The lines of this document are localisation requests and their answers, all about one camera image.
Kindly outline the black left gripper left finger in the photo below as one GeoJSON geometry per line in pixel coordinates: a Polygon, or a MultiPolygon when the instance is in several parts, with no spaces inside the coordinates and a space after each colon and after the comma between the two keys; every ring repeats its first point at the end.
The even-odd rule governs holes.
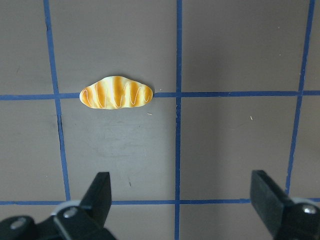
{"type": "Polygon", "coordinates": [[[78,204],[56,213],[54,225],[63,240],[110,240],[112,234],[104,225],[111,205],[110,173],[99,172],[78,204]]]}

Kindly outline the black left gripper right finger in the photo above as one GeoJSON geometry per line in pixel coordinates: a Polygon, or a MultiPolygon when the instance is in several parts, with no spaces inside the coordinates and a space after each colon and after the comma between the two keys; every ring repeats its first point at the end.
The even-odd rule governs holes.
{"type": "Polygon", "coordinates": [[[318,240],[320,208],[307,198],[289,197],[263,170],[253,170],[250,202],[274,240],[318,240]]]}

